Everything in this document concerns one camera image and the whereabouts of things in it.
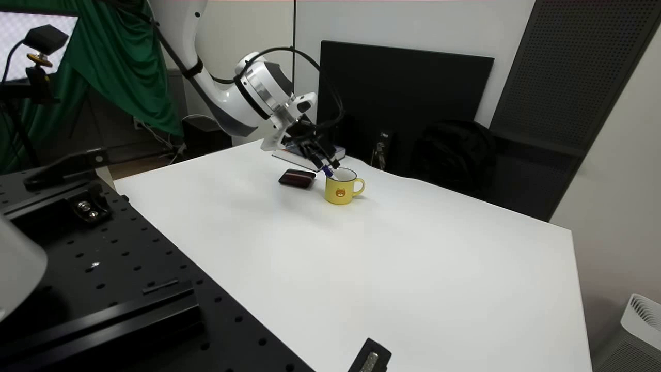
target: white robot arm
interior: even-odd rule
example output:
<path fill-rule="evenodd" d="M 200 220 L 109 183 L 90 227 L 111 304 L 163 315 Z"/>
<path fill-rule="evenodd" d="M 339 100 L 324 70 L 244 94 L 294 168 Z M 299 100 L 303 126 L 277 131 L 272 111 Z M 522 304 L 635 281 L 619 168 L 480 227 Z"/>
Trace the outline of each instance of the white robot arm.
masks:
<path fill-rule="evenodd" d="M 264 139 L 263 148 L 308 169 L 324 169 L 333 161 L 310 159 L 310 152 L 287 142 L 287 130 L 296 123 L 310 123 L 306 111 L 316 104 L 316 93 L 294 94 L 294 83 L 279 63 L 266 62 L 259 53 L 246 55 L 238 63 L 238 79 L 223 81 L 211 76 L 197 53 L 197 33 L 208 0 L 151 0 L 162 43 L 190 79 L 207 106 L 216 116 L 220 130 L 247 137 L 263 119 L 270 119 L 277 131 Z"/>

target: white table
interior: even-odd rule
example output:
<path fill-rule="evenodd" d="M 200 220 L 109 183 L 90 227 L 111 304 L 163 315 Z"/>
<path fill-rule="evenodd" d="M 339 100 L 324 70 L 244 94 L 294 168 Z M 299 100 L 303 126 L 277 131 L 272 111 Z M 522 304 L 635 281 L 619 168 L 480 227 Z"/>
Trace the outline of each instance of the white table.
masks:
<path fill-rule="evenodd" d="M 573 234 L 347 159 L 349 207 L 257 142 L 120 179 L 162 234 L 319 372 L 588 372 Z"/>

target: mug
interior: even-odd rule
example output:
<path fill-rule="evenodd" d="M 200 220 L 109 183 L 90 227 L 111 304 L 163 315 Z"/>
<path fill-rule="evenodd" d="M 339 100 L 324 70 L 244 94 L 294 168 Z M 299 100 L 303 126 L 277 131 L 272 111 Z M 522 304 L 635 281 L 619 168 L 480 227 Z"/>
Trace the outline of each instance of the mug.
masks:
<path fill-rule="evenodd" d="M 326 200 L 333 204 L 349 204 L 363 190 L 365 182 L 349 168 L 339 168 L 330 178 L 326 178 Z"/>

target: computer monitor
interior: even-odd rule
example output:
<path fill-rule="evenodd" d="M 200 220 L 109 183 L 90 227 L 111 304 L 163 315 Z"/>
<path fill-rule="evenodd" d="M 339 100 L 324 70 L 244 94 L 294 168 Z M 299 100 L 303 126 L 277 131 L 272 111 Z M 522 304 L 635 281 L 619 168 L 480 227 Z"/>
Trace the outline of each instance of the computer monitor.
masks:
<path fill-rule="evenodd" d="M 333 119 L 330 84 L 344 104 L 334 140 L 369 161 L 379 131 L 390 131 L 388 172 L 416 168 L 414 146 L 442 119 L 473 122 L 493 57 L 322 42 L 319 122 Z"/>
<path fill-rule="evenodd" d="M 0 13 L 0 76 L 5 74 L 5 63 L 11 53 L 11 49 L 35 26 L 52 25 L 66 33 L 69 37 L 73 35 L 76 26 L 78 16 L 73 15 L 38 15 L 38 13 Z M 20 45 L 14 51 L 14 57 L 9 65 L 6 81 L 20 81 L 24 79 L 24 67 L 32 65 L 27 57 L 29 51 L 35 51 L 27 45 Z M 47 74 L 58 73 L 59 62 L 63 57 L 66 45 L 59 47 L 58 51 L 49 53 L 47 59 L 53 63 L 52 67 L 46 67 Z"/>

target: trash can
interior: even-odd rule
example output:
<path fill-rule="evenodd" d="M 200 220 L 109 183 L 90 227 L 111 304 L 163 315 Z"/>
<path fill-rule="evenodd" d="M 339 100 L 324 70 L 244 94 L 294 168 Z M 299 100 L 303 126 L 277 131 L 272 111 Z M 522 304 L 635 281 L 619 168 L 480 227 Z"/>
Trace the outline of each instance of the trash can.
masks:
<path fill-rule="evenodd" d="M 617 333 L 596 351 L 595 372 L 661 372 L 661 304 L 635 294 Z"/>

